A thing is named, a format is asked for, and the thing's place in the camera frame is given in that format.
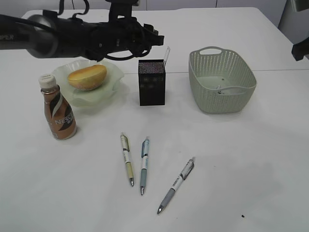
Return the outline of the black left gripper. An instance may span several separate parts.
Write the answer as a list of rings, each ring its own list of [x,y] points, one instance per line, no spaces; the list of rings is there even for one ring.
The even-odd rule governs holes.
[[[140,58],[145,56],[145,48],[164,44],[164,36],[159,35],[153,25],[142,26],[134,17],[112,22],[85,22],[84,26],[87,28],[84,57],[89,60]]]

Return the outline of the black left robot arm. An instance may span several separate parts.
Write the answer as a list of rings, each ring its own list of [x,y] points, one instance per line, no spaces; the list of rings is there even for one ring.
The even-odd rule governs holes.
[[[35,58],[123,61],[144,57],[163,44],[163,35],[135,17],[88,23],[39,14],[28,19],[0,16],[0,48],[27,50]]]

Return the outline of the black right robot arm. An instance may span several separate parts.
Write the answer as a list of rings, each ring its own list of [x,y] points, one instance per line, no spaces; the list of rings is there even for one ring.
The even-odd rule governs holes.
[[[309,54],[309,37],[294,44],[291,53],[296,61],[300,61],[307,56]]]

